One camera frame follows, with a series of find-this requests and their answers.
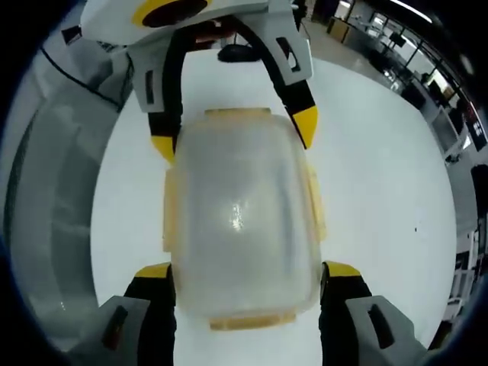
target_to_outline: translucent plastic container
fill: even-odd
[[[176,220],[165,231],[185,312],[290,319],[318,298],[308,169],[287,118],[244,110],[184,126],[172,186]]]

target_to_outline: plastic box lid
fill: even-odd
[[[185,125],[172,184],[182,310],[211,319],[270,316],[318,298],[307,162],[287,118],[241,111]]]

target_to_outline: yellow circular part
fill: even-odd
[[[155,11],[157,8],[177,1],[178,0],[146,0],[137,8],[132,16],[132,22],[139,27],[145,27],[143,20],[151,11]],[[208,6],[212,0],[205,0],[205,2]]]

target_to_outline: desk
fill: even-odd
[[[323,259],[349,263],[414,323],[428,345],[454,274],[456,223],[448,175],[422,115],[385,87],[315,59],[310,88],[320,119],[307,157],[326,214]],[[191,53],[182,78],[184,124],[207,109],[285,110],[261,63],[224,64]],[[91,263],[99,303],[123,294],[162,252],[167,164],[150,144],[132,95],[108,142],[91,217]],[[270,329],[210,332],[176,309],[175,364],[320,365],[319,305]]]

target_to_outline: white table surface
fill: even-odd
[[[326,213],[322,258],[348,263],[428,345],[445,311],[456,251],[454,205],[440,152],[422,115],[400,96],[314,59],[319,108],[313,147]],[[286,115],[261,63],[224,64],[215,50],[187,55],[184,124],[207,109],[269,107]],[[132,94],[101,165],[91,218],[98,302],[124,293],[137,270],[167,262],[162,202],[167,163],[150,143]],[[176,310],[175,365],[320,365],[319,305],[286,326],[211,332]]]

